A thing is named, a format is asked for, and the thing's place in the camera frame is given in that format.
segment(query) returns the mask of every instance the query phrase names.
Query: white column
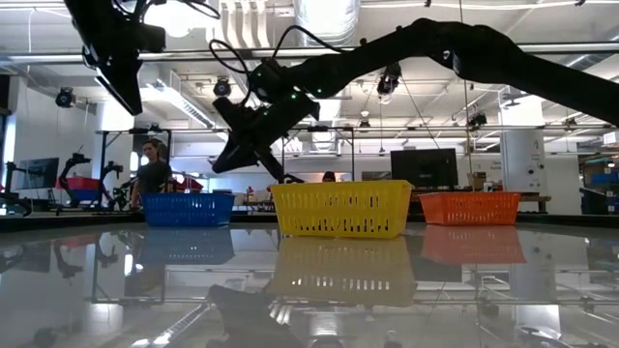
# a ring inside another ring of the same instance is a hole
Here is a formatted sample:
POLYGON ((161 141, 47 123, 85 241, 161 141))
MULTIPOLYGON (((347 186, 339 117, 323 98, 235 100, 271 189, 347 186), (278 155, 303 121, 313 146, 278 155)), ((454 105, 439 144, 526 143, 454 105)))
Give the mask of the white column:
MULTIPOLYGON (((99 131, 126 131, 133 128, 134 117, 127 112, 118 102, 107 101, 97 104, 97 130, 99 131)), ((107 137, 109 143, 115 134, 107 137)), ((99 178, 101 170, 101 154, 103 146, 103 136, 96 135, 94 139, 94 155, 92 160, 92 177, 99 178)), ((123 133, 105 149, 105 165, 111 160, 123 165, 125 171, 121 173, 120 179, 116 179, 114 173, 110 173, 104 180, 105 188, 112 191, 113 188, 130 179, 131 154, 133 150, 133 135, 123 133)))
MULTIPOLYGON (((528 96, 516 102, 518 105, 502 105, 499 119, 503 125, 544 124, 542 99, 528 96)), ((543 130, 504 131, 501 134, 501 160, 505 190, 547 194, 543 130)))

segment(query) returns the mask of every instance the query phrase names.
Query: hair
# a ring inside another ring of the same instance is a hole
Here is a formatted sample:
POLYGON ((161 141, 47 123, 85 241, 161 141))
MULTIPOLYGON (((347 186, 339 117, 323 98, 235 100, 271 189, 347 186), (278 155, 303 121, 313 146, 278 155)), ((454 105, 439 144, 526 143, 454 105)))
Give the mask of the hair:
POLYGON ((155 138, 151 138, 144 141, 142 143, 142 147, 147 144, 150 144, 153 148, 155 148, 155 151, 157 152, 157 157, 159 157, 159 145, 161 144, 161 142, 155 138))

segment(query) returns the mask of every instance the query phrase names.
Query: computer monitor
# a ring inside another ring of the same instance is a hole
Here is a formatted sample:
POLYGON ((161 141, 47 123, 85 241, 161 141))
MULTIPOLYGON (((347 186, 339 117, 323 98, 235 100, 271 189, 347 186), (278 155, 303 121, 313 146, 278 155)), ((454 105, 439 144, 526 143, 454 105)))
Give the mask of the computer monitor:
POLYGON ((415 188, 457 186, 456 149, 403 150, 391 152, 394 180, 406 180, 415 188))
POLYGON ((20 161, 18 168, 24 169, 26 172, 18 172, 17 189, 55 188, 59 162, 58 158, 20 161))

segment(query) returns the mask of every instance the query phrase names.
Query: robotic arm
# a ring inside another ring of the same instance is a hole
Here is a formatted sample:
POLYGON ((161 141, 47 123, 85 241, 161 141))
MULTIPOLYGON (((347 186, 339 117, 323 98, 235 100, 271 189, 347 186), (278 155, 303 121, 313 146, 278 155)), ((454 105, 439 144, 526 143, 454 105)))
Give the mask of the robotic arm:
MULTIPOLYGON (((96 68, 99 82, 132 114, 142 110, 137 78, 143 51, 161 52, 160 27, 142 23, 151 5, 165 0, 136 0, 133 13, 121 0, 65 0, 75 29, 84 43, 86 65, 96 68)), ((179 0, 190 7, 209 8, 205 0, 179 0)), ((309 58, 293 68, 267 59, 249 77, 249 86, 270 106, 256 110, 227 98, 213 105, 230 126, 228 142, 213 164, 223 172, 260 161, 280 182, 285 175, 270 146, 307 115, 318 119, 318 99, 334 96, 365 73, 400 60, 426 56, 459 77, 481 83, 509 84, 522 91, 561 103, 613 125, 619 125, 619 84, 548 62, 522 52, 507 36, 482 25, 418 19, 389 35, 342 54, 309 58)))
POLYGON ((318 119, 319 104, 307 94, 329 98, 360 75, 421 56, 462 78, 509 84, 619 125, 614 100, 619 84, 526 54, 489 27, 422 18, 371 43, 362 41, 352 51, 312 57, 292 68, 275 59, 263 61, 251 73, 249 86, 271 106, 252 110, 226 98, 213 103, 232 130, 213 170, 219 173, 260 161, 282 182, 284 174, 270 145, 307 115, 318 119))

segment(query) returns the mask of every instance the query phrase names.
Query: dark t-shirt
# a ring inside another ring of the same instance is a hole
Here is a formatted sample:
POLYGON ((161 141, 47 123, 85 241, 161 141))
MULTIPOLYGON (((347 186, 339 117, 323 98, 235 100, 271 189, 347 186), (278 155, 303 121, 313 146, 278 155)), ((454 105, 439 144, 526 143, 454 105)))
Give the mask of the dark t-shirt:
POLYGON ((156 161, 142 165, 137 169, 137 180, 140 193, 159 193, 162 191, 162 185, 169 176, 172 175, 172 169, 164 161, 156 161))

